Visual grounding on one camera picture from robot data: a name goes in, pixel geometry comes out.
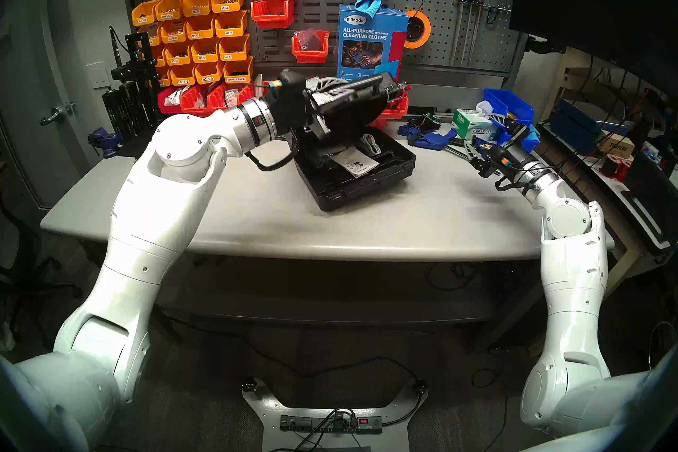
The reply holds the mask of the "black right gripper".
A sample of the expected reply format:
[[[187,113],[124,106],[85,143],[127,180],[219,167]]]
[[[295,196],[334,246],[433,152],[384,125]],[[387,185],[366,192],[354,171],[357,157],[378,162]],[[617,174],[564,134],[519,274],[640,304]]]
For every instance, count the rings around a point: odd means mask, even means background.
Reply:
[[[523,124],[513,112],[498,115],[498,135],[493,145],[493,173],[528,173],[532,167],[532,154],[523,146],[529,125]],[[485,173],[488,161],[477,151],[471,140],[465,140],[465,152],[471,166]]]

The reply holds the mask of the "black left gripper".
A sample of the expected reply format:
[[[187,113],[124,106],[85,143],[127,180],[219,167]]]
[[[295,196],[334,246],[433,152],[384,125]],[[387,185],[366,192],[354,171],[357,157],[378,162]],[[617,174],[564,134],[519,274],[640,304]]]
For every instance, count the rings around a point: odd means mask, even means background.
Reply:
[[[331,130],[325,117],[356,101],[356,91],[337,89],[347,80],[310,77],[307,85],[275,85],[275,137],[305,129],[315,137],[327,137]]]

